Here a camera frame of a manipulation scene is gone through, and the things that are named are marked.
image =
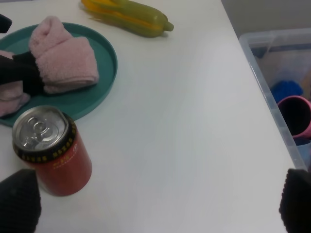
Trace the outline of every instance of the teal plate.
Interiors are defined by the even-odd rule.
[[[59,95],[35,96],[16,113],[0,118],[0,123],[13,126],[16,119],[26,110],[51,105],[77,120],[94,110],[108,95],[117,74],[118,61],[109,41],[98,32],[72,23],[64,23],[73,36],[84,36],[89,40],[97,61],[100,80],[97,85]],[[28,42],[37,25],[23,28],[0,40],[0,50],[20,54],[29,51]]]

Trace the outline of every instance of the red can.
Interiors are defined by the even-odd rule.
[[[51,106],[24,112],[12,131],[19,158],[36,170],[40,183],[56,196],[82,189],[91,177],[92,163],[74,121]]]

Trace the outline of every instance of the tabletop surface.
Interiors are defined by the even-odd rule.
[[[115,48],[110,94],[76,121],[93,173],[80,192],[43,190],[37,233],[278,233],[288,151],[220,0],[139,0],[175,25],[144,38],[93,21],[78,0],[0,3],[9,32],[46,16]],[[0,126],[0,180],[21,168]]]

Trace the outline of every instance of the plastic storage bin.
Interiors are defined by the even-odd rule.
[[[311,29],[247,33],[240,44],[295,167],[307,169],[270,87],[280,80],[294,80],[303,88],[303,97],[311,100]]]

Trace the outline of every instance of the pink towel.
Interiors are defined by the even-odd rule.
[[[0,50],[0,55],[12,59],[14,54]],[[22,81],[0,85],[0,117],[16,112],[29,99],[30,96],[23,93]]]
[[[88,40],[74,38],[57,17],[49,16],[38,25],[29,48],[49,94],[79,89],[99,80],[95,54]]]

